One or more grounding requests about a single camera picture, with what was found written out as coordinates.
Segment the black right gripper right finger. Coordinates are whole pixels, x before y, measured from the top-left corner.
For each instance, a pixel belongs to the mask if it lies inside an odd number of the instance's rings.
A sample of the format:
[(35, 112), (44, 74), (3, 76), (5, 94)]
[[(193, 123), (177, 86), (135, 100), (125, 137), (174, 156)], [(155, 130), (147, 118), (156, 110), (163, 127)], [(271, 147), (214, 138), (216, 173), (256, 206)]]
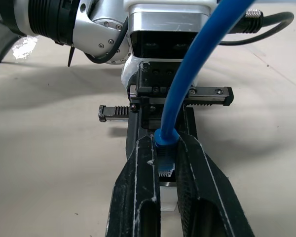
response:
[(184, 237), (255, 237), (229, 179), (199, 141), (183, 132), (176, 181)]

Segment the dark grey blurred shape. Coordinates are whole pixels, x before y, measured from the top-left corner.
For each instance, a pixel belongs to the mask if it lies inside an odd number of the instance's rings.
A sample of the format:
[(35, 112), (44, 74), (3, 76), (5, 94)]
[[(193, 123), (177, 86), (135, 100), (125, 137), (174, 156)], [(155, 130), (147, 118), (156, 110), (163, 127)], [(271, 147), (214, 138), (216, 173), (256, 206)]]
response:
[(0, 0), (0, 63), (13, 45), (23, 36), (14, 15), (15, 0)]

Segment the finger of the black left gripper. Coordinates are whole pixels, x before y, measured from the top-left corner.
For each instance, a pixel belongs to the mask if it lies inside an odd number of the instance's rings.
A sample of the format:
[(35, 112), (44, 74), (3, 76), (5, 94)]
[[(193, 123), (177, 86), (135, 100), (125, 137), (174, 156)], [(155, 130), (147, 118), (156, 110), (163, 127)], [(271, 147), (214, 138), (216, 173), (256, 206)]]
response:
[(126, 157), (129, 158), (138, 140), (138, 129), (140, 125), (140, 112), (130, 111), (127, 136), (126, 136)]
[(178, 114), (178, 131), (198, 139), (194, 108), (183, 105)]

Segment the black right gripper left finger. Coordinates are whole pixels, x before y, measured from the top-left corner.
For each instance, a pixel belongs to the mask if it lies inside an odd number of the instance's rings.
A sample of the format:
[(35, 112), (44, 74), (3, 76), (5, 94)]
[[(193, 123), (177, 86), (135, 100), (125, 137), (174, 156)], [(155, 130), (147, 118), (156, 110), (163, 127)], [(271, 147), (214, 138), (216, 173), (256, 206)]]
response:
[(161, 237), (160, 185), (153, 138), (139, 139), (112, 192), (105, 237)]

